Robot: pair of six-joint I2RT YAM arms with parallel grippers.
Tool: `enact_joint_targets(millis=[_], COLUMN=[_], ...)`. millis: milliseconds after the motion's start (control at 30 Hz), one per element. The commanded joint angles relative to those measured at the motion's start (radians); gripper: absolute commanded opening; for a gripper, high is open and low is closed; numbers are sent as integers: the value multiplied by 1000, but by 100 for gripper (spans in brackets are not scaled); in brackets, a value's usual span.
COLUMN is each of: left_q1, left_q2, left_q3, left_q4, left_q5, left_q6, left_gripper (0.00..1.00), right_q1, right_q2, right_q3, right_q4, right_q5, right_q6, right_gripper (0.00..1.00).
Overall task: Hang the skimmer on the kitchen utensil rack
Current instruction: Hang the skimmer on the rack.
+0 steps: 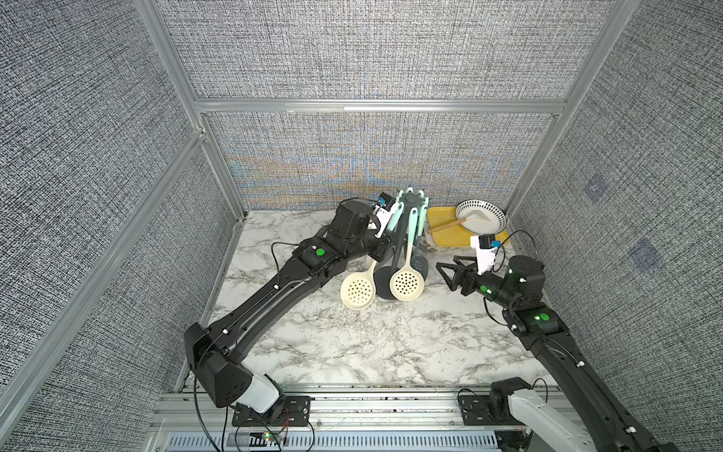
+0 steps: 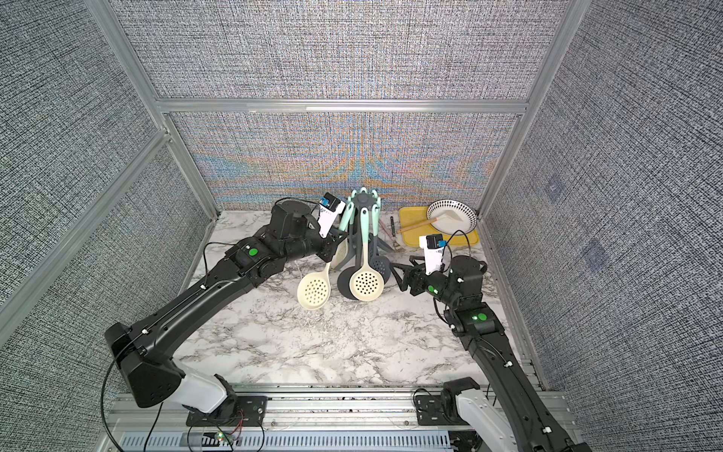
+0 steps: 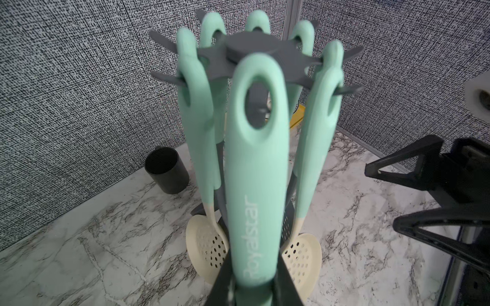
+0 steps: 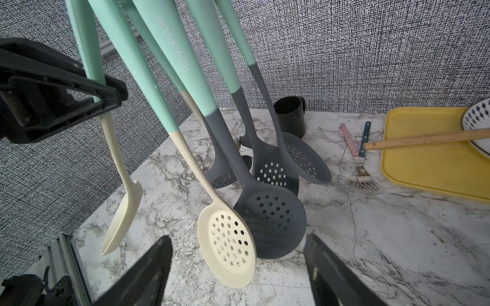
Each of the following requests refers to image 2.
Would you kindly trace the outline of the cream slotted spoon small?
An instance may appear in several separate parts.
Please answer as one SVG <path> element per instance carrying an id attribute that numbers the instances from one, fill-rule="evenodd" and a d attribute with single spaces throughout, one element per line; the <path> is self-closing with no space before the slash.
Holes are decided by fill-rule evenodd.
<path id="1" fill-rule="evenodd" d="M 350 211 L 350 207 L 348 207 L 350 202 L 351 198 L 347 197 L 346 209 L 341 215 L 343 220 L 348 220 L 346 213 Z M 327 263 L 322 271 L 310 273 L 301 279 L 297 286 L 297 300 L 303 308 L 316 310 L 327 303 L 329 295 L 331 295 L 330 268 L 331 265 Z"/>

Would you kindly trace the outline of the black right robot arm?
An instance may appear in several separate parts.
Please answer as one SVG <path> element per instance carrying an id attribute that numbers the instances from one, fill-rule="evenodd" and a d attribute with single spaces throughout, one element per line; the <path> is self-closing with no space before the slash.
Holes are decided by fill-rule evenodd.
<path id="1" fill-rule="evenodd" d="M 399 289 L 430 295 L 446 306 L 444 320 L 486 376 L 498 408 L 470 378 L 442 387 L 442 410 L 450 421 L 474 429 L 491 451 L 589 451 L 575 442 L 540 399 L 521 368 L 498 316 L 483 301 L 487 263 L 468 255 L 451 259 L 446 273 L 427 273 L 423 263 L 393 264 Z"/>

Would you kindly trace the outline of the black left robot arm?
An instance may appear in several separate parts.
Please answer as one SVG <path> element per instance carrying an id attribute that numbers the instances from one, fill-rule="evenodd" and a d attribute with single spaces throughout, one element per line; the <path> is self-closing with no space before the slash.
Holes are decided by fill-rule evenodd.
<path id="1" fill-rule="evenodd" d="M 329 263 L 347 236 L 316 218 L 306 203 L 277 203 L 269 223 L 233 244 L 196 284 L 130 326 L 109 327 L 105 340 L 137 406 L 170 401 L 192 412 L 216 414 L 235 405 L 237 396 L 227 380 L 175 363 L 175 351 L 229 303 L 282 273 L 286 264 L 311 255 Z"/>

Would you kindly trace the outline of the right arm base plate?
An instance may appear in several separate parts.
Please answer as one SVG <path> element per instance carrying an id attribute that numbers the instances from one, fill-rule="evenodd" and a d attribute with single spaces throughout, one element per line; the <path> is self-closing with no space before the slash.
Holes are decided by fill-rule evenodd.
<path id="1" fill-rule="evenodd" d="M 450 426 L 452 422 L 444 413 L 442 399 L 438 395 L 417 394 L 413 397 L 417 423 L 420 426 Z"/>

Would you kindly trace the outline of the dark grey utensil rack stand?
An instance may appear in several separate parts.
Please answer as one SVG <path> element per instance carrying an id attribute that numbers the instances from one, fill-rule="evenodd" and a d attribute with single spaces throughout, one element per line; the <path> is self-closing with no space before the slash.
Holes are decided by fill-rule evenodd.
<path id="1" fill-rule="evenodd" d="M 341 271 L 337 279 L 336 285 L 337 289 L 343 297 L 351 299 L 352 301 L 359 301 L 352 295 L 349 287 L 349 282 L 352 274 L 355 273 L 362 266 L 361 262 L 363 258 L 363 241 L 361 237 L 360 214 L 363 207 L 367 207 L 369 209 L 369 260 L 371 257 L 373 237 L 371 225 L 371 208 L 373 203 L 372 190 L 369 190 L 367 188 L 360 188 L 359 190 L 353 191 L 350 203 L 353 215 L 350 217 L 350 220 L 348 222 L 348 230 L 350 233 L 348 239 L 349 249 L 348 255 L 343 261 L 343 264 L 346 262 L 352 262 L 352 264 Z"/>

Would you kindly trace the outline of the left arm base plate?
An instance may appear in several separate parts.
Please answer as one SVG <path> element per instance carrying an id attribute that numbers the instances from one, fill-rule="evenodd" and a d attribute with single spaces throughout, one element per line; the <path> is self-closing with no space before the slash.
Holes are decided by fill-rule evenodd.
<path id="1" fill-rule="evenodd" d="M 187 427 L 259 427 L 267 412 L 268 397 L 264 395 L 238 395 L 224 401 L 211 414 L 191 411 L 186 418 Z"/>

